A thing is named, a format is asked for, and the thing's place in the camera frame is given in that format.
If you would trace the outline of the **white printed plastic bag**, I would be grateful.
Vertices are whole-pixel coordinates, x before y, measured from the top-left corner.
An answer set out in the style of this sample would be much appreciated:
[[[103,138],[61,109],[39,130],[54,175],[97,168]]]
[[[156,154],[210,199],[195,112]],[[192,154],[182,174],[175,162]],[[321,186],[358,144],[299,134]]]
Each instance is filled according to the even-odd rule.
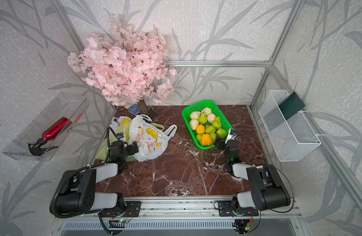
[[[116,133],[123,128],[125,149],[128,156],[134,157],[139,162],[153,160],[161,156],[168,147],[168,142],[174,137],[177,126],[171,125],[166,130],[155,126],[147,115],[137,115],[133,119],[121,116],[114,118],[110,125]]]

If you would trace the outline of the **orange yellow pear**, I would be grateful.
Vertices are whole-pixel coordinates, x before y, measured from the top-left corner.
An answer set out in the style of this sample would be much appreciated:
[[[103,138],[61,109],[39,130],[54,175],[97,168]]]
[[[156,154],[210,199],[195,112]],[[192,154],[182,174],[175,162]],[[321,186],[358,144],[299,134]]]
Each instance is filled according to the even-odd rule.
[[[203,146],[211,146],[213,145],[212,137],[209,134],[203,134],[201,138],[201,142]]]

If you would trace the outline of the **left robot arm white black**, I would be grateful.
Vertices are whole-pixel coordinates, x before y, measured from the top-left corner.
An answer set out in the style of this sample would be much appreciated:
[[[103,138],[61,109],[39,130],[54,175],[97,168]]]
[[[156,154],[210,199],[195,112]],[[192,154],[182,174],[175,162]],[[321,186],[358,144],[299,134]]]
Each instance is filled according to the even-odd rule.
[[[113,160],[64,172],[50,202],[49,210],[57,218],[71,218],[83,214],[113,209],[118,213],[127,210],[122,193],[96,192],[96,184],[120,175],[127,165],[127,158],[139,152],[136,142],[113,142],[108,156]]]

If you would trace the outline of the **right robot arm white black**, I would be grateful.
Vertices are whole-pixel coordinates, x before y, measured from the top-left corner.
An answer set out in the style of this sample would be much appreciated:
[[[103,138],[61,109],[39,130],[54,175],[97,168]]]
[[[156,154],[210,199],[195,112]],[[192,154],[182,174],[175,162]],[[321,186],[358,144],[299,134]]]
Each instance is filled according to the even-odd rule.
[[[226,171],[233,177],[248,181],[249,190],[234,194],[231,209],[243,215],[249,209],[274,210],[289,206],[291,197],[278,170],[273,165],[253,166],[240,161],[238,140],[223,140],[218,137],[214,143],[225,155]]]

